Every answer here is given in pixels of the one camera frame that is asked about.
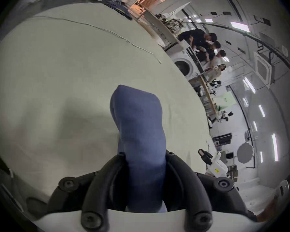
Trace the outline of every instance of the blue cloth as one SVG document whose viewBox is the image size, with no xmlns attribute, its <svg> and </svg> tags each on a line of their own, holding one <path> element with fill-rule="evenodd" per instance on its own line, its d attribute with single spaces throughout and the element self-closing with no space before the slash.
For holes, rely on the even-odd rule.
<svg viewBox="0 0 290 232">
<path fill-rule="evenodd" d="M 129 167 L 128 211 L 157 212 L 162 204 L 166 141 L 157 96 L 119 85 L 110 110 L 119 130 L 118 152 Z"/>
<path fill-rule="evenodd" d="M 122 14 L 123 16 L 125 16 L 127 19 L 129 19 L 130 21 L 132 20 L 132 16 L 129 13 L 128 9 L 119 4 L 118 2 L 114 1 L 114 0 L 103 0 L 103 3 L 112 8 L 113 10 L 116 10 L 118 13 Z"/>
</svg>

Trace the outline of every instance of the white table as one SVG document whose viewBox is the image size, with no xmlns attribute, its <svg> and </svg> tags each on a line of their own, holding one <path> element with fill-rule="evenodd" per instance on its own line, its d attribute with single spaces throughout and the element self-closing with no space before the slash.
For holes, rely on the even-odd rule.
<svg viewBox="0 0 290 232">
<path fill-rule="evenodd" d="M 207 118 L 195 91 L 149 34 L 103 4 L 70 4 L 31 18 L 0 43 L 0 156 L 50 195 L 65 176 L 99 170 L 117 152 L 109 111 L 119 84 L 160 99 L 167 149 L 203 173 Z"/>
</svg>

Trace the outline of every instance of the person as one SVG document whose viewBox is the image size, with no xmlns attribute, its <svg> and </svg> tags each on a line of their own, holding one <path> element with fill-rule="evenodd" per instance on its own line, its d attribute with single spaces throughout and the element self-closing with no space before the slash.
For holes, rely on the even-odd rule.
<svg viewBox="0 0 290 232">
<path fill-rule="evenodd" d="M 213 57 L 213 59 L 210 61 L 210 62 L 207 62 L 206 64 L 203 65 L 203 69 L 204 71 L 208 71 L 209 69 L 212 69 L 220 64 L 221 63 L 221 58 L 222 57 L 225 57 L 226 54 L 225 54 L 225 51 L 224 50 L 220 50 L 216 56 Z"/>
<path fill-rule="evenodd" d="M 185 40 L 190 44 L 192 49 L 196 49 L 197 46 L 206 46 L 206 41 L 215 42 L 217 36 L 214 33 L 205 33 L 202 29 L 193 29 L 181 33 L 178 36 L 178 40 Z"/>
<path fill-rule="evenodd" d="M 225 54 L 225 51 L 224 50 L 220 50 L 216 56 L 213 57 L 213 59 L 210 61 L 210 64 L 209 64 L 209 67 L 210 68 L 214 68 L 218 65 L 221 64 L 221 58 L 222 57 L 225 57 L 226 54 Z"/>
<path fill-rule="evenodd" d="M 214 50 L 217 48 L 220 48 L 221 44 L 219 41 L 215 41 L 214 44 L 207 43 L 205 48 L 200 48 L 200 52 L 196 54 L 200 62 L 207 63 L 211 60 L 213 60 L 215 56 Z"/>
<path fill-rule="evenodd" d="M 203 76 L 208 83 L 211 83 L 215 78 L 221 75 L 221 72 L 224 71 L 225 68 L 226 68 L 225 64 L 220 64 L 214 68 L 207 69 L 203 73 Z"/>
</svg>

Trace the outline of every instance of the air vent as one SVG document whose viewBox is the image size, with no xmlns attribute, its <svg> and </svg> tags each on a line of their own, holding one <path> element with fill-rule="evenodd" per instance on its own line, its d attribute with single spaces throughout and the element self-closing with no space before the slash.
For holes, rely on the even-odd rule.
<svg viewBox="0 0 290 232">
<path fill-rule="evenodd" d="M 237 48 L 240 52 L 246 54 L 246 52 L 243 49 L 240 49 L 239 47 Z"/>
<path fill-rule="evenodd" d="M 257 76 L 263 81 L 263 83 L 270 88 L 272 83 L 272 66 L 261 55 L 254 52 L 255 57 L 255 72 Z"/>
<path fill-rule="evenodd" d="M 271 22 L 270 22 L 270 20 L 265 19 L 265 18 L 262 18 L 262 19 L 263 19 L 263 23 L 264 23 L 264 24 L 266 24 L 266 25 L 268 25 L 268 26 L 271 26 Z"/>
</svg>

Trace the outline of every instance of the fluorescent light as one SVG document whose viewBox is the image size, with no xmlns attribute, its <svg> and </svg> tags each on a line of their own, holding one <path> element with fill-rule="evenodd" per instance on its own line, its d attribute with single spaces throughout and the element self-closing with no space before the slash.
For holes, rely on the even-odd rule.
<svg viewBox="0 0 290 232">
<path fill-rule="evenodd" d="M 243 102 L 244 102 L 244 106 L 248 107 L 248 102 L 247 102 L 246 98 L 243 98 Z"/>
<path fill-rule="evenodd" d="M 250 87 L 251 91 L 255 94 L 256 90 L 255 88 L 252 86 L 251 82 L 248 80 L 247 77 L 244 78 L 244 80 L 247 82 L 248 86 Z"/>
<path fill-rule="evenodd" d="M 275 158 L 275 161 L 278 161 L 277 142 L 276 142 L 275 133 L 272 135 L 272 140 L 273 140 L 273 145 L 274 145 L 274 158 Z"/>
<path fill-rule="evenodd" d="M 245 24 L 231 21 L 231 25 L 232 25 L 232 27 L 234 27 L 236 29 L 240 29 L 240 30 L 244 30 L 246 32 L 250 32 L 248 26 L 245 25 Z"/>
<path fill-rule="evenodd" d="M 249 88 L 248 83 L 245 81 L 245 79 L 243 79 L 243 83 L 245 84 L 245 86 L 246 86 L 247 88 Z"/>
<path fill-rule="evenodd" d="M 230 60 L 227 57 L 222 57 L 222 59 L 226 62 L 230 62 Z"/>
<path fill-rule="evenodd" d="M 263 118 L 264 118 L 264 117 L 265 117 L 265 113 L 264 113 L 263 108 L 262 108 L 261 105 L 259 105 L 259 109 L 260 109 L 260 111 L 261 111 L 261 113 L 262 113 L 262 116 L 263 116 Z"/>
<path fill-rule="evenodd" d="M 255 131 L 258 131 L 258 128 L 257 128 L 256 122 L 253 121 L 253 123 L 254 123 Z"/>
</svg>

